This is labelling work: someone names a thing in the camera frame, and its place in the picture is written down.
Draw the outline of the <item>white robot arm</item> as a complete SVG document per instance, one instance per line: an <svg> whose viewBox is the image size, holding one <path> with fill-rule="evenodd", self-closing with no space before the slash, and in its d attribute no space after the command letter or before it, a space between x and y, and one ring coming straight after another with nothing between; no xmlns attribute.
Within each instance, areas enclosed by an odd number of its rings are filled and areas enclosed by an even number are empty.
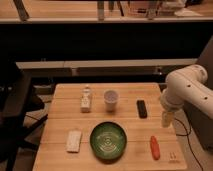
<svg viewBox="0 0 213 171"><path fill-rule="evenodd" d="M159 97L163 107L163 127L170 126L174 113L183 107L185 101L213 119L213 90L204 85L207 78L206 69L197 64L172 71L166 76L167 87Z"/></svg>

